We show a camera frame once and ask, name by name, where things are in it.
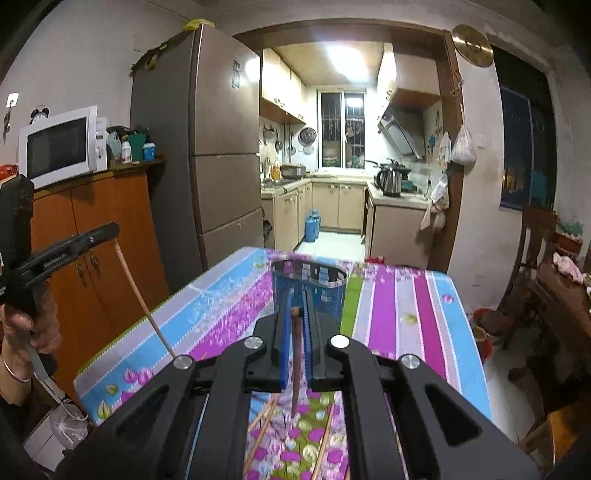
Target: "metal screw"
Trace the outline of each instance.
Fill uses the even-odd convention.
[[[186,370],[191,366],[192,363],[193,359],[188,355],[180,355],[173,361],[174,367],[178,368],[179,370]]]
[[[349,346],[350,341],[345,335],[335,335],[330,339],[330,344],[335,348],[345,348]]]
[[[406,368],[409,368],[410,370],[414,370],[421,364],[419,358],[411,353],[407,353],[406,355],[404,355],[400,359],[400,361]]]
[[[244,340],[244,346],[251,350],[257,350],[262,347],[262,338],[257,336],[251,336]]]

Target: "microwave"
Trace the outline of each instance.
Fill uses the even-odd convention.
[[[107,119],[96,105],[40,119],[21,128],[18,171],[36,189],[80,175],[104,171]]]

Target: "human hand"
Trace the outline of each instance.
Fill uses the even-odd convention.
[[[2,322],[5,339],[2,345],[2,356],[7,362],[12,360],[23,369],[25,367],[30,369],[31,359],[18,336],[18,329],[31,332],[31,346],[39,353],[55,353],[61,344],[56,301],[49,285],[46,284],[46,286],[35,322],[29,315],[10,305],[0,306],[0,322]]]

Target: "cabinet handle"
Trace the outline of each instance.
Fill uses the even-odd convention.
[[[80,277],[80,281],[84,285],[84,288],[86,288],[86,278],[84,277],[84,269],[81,264],[76,264],[76,271],[78,272],[78,277]]]
[[[95,268],[96,270],[96,274],[98,275],[98,277],[100,278],[100,265],[99,265],[99,259],[95,257],[95,253],[90,250],[90,263],[92,264],[92,266]]]

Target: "refrigerator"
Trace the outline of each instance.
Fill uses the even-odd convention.
[[[263,246],[260,62],[203,25],[173,37],[152,69],[134,74],[130,126],[148,128],[166,159],[147,174],[171,291],[241,247]]]

